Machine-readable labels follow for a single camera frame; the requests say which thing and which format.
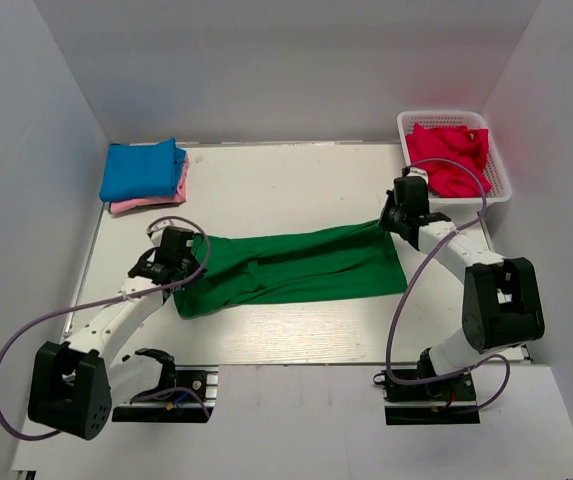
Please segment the green t shirt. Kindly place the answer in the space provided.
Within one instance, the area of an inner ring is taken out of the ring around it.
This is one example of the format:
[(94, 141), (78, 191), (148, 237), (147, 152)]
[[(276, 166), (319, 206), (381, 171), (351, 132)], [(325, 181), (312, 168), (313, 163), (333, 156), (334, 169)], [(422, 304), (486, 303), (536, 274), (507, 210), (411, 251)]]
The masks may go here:
[(193, 254), (206, 259), (206, 271), (174, 294), (184, 319), (240, 305), (376, 297), (407, 288), (392, 237), (376, 220), (310, 233), (212, 236), (210, 245), (195, 240)]

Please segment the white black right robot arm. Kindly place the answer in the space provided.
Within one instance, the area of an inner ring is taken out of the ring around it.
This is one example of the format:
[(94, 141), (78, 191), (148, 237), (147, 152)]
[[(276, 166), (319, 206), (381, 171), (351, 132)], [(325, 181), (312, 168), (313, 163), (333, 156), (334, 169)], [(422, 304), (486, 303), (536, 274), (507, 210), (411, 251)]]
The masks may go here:
[[(425, 259), (408, 281), (395, 310), (386, 343), (386, 374), (399, 385), (418, 385), (427, 397), (450, 391), (454, 378), (499, 353), (543, 337), (545, 321), (535, 268), (526, 258), (506, 258), (474, 242), (465, 229), (441, 212), (430, 211), (427, 182), (404, 175), (393, 182), (379, 226), (395, 233)], [(392, 346), (402, 310), (423, 270), (431, 261), (445, 267), (463, 285), (461, 327), (441, 343), (422, 352), (412, 379), (396, 376)]]

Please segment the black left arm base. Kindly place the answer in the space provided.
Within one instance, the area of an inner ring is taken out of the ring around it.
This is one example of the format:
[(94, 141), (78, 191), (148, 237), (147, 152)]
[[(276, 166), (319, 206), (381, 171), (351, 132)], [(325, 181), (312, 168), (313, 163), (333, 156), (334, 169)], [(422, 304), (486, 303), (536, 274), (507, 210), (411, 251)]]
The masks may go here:
[(171, 381), (149, 400), (129, 401), (112, 412), (114, 423), (202, 424), (213, 413), (219, 369), (176, 366)]

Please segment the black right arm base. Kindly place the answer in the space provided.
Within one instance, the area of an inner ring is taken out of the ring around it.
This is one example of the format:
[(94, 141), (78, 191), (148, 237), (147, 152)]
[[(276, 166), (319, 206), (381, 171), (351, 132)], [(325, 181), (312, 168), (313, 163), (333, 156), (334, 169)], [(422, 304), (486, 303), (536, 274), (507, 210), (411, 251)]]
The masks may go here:
[(387, 426), (475, 425), (480, 423), (470, 374), (427, 385), (400, 385), (381, 372), (373, 383), (383, 389)]

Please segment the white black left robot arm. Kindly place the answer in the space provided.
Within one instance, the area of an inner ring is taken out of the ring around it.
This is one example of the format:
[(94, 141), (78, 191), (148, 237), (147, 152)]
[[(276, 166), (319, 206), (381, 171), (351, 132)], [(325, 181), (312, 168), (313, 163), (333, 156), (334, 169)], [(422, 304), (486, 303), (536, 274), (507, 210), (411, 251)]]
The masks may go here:
[(177, 382), (174, 357), (160, 349), (121, 350), (173, 294), (199, 279), (204, 260), (195, 241), (208, 237), (172, 224), (149, 233), (154, 247), (142, 254), (117, 297), (61, 343), (47, 342), (34, 361), (29, 420), (58, 432), (91, 440), (106, 425), (114, 406), (155, 401), (173, 394), (203, 399)]

